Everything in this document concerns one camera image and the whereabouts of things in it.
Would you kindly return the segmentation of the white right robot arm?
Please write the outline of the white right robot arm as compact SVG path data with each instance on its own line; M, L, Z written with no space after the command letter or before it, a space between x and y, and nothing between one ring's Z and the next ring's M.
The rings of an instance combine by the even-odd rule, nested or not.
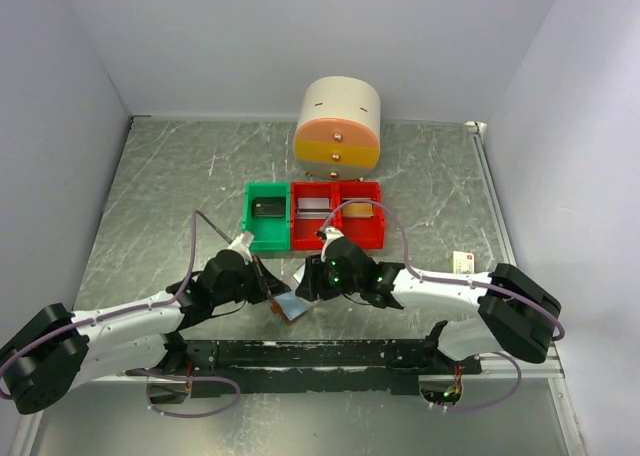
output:
M310 302L356 294L379 309L442 307L469 314L465 321L440 321L427 335L425 364L439 374L495 351L540 364L560 332L559 301L513 265L470 275L418 270L377 262L342 234L306 258L295 293Z

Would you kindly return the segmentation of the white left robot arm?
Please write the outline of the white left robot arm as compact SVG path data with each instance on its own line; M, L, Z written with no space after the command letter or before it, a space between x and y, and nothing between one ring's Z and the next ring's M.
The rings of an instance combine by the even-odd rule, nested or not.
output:
M191 358L183 330L217 317L226 304L260 304L289 290L258 257L223 249L203 270L188 270L146 299L93 311L49 305L2 347L1 397L28 415L119 372L186 376Z

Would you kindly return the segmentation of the gold card in bin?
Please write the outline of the gold card in bin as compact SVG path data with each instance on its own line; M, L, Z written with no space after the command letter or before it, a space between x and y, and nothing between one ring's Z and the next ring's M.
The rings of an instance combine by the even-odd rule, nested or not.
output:
M374 205L367 198L346 198L341 204L344 218L369 219L374 216Z

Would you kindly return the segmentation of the silver card in bin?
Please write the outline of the silver card in bin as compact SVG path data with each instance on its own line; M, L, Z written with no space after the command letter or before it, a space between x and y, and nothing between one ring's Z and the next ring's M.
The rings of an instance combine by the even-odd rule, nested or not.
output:
M298 198L295 217L297 219L322 219L331 213L329 198Z

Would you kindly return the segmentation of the white small card box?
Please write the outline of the white small card box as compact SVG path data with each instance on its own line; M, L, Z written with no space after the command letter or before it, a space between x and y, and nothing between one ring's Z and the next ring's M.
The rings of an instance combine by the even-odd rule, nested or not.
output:
M475 256L468 252L454 251L452 253L452 272L454 274L474 274Z

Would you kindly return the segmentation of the red bin right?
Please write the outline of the red bin right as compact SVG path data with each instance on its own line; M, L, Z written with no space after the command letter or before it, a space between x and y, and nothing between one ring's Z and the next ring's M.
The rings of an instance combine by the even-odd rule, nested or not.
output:
M337 184L339 203L346 198L367 198L381 202L381 190L377 182L344 181ZM344 218L342 211L334 219L335 225L351 241L364 249L382 249L385 237L384 211L374 205L374 216L369 219Z

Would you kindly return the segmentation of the red bin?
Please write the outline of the red bin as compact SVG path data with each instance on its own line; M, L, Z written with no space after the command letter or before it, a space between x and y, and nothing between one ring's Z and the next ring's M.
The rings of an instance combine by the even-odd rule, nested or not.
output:
M329 198L331 211L335 207L337 189L333 183L292 182L291 183L291 248L295 251L316 250L323 242L316 232L323 225L322 219L297 219L295 217L296 200L298 198Z
M381 190L377 182L344 181L337 184L339 203L346 198L367 198L381 202ZM385 237L384 211L374 205L374 216L369 219L344 218L342 211L334 219L335 225L351 241L364 249L382 249Z

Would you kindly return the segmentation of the green bin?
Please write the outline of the green bin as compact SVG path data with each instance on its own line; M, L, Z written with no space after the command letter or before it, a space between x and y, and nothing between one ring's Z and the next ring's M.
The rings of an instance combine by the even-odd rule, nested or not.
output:
M291 246L291 202L288 182L251 182L245 186L242 230L254 235L250 249L254 252L284 252ZM251 202L256 197L286 198L284 218L253 218Z

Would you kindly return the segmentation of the red bin middle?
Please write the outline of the red bin middle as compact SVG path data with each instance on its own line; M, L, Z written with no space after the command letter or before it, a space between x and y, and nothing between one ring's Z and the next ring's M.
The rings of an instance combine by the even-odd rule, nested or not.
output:
M333 183L292 182L291 183L291 248L295 251L316 250L323 242L316 232L323 225L322 219L297 219L295 217L296 200L298 198L329 198L331 211L335 207L337 189Z

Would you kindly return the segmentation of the white round drawer cabinet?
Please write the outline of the white round drawer cabinet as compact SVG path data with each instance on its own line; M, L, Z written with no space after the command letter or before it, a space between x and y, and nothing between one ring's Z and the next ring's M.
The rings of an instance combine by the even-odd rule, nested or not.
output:
M381 100L368 83L327 76L306 89L293 139L296 162L326 180L358 180L381 154Z

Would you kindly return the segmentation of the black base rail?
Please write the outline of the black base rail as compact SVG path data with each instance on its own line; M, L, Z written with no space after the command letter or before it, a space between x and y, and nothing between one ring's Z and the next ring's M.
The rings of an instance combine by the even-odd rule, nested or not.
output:
M418 395L419 381L481 373L479 360L456 363L423 339L259 341L187 340L169 345L153 375L222 377L244 394L383 391Z

